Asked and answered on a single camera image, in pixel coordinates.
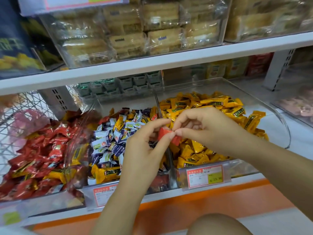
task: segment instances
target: right hand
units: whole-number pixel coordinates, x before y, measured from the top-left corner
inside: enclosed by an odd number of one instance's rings
[[[257,138],[214,107],[184,110],[176,118],[172,130],[178,136],[235,158],[240,158],[245,148]]]

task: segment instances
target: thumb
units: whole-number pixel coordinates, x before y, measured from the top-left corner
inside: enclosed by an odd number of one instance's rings
[[[165,134],[157,143],[155,148],[153,149],[153,153],[160,158],[163,157],[167,147],[170,145],[171,140],[175,137],[175,132]]]
[[[206,138],[208,132],[206,130],[194,130],[190,128],[179,128],[175,130],[176,135],[182,136],[183,138],[189,138],[193,141],[199,142],[202,145],[206,144]]]

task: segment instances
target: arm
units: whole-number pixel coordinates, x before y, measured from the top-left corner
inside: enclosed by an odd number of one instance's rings
[[[158,119],[141,127],[126,143],[119,184],[105,205],[93,235],[132,234],[140,203],[159,170],[159,164],[175,133],[162,137],[154,149],[148,142],[170,119]]]
[[[173,130],[219,154],[250,163],[313,221],[313,161],[250,134],[213,107],[183,111]]]

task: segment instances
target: fingernail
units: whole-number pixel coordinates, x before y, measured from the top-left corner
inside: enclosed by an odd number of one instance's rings
[[[182,130],[181,129],[175,130],[175,133],[177,136],[182,136]]]
[[[175,132],[172,132],[172,133],[169,133],[170,134],[170,139],[173,139],[175,136],[176,136],[176,133]]]

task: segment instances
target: white floor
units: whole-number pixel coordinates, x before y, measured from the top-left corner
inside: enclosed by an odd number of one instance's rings
[[[295,208],[245,217],[239,219],[239,221],[245,225],[253,235],[313,234],[313,222]],[[186,233],[187,230],[181,230],[166,233],[166,235],[185,235]]]

